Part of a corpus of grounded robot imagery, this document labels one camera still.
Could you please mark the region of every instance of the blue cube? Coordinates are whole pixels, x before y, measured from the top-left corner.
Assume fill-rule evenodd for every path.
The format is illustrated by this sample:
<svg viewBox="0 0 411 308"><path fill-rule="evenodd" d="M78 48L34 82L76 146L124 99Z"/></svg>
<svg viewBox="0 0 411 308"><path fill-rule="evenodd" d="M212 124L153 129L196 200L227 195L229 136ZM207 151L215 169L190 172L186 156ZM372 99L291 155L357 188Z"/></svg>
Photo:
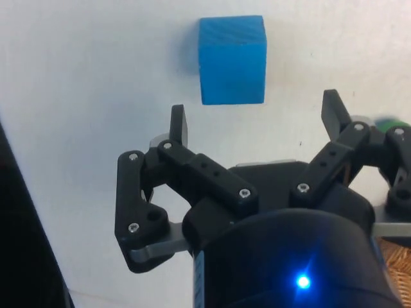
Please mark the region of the blue cube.
<svg viewBox="0 0 411 308"><path fill-rule="evenodd" d="M266 63L262 16L200 19L198 64L204 105L263 103Z"/></svg>

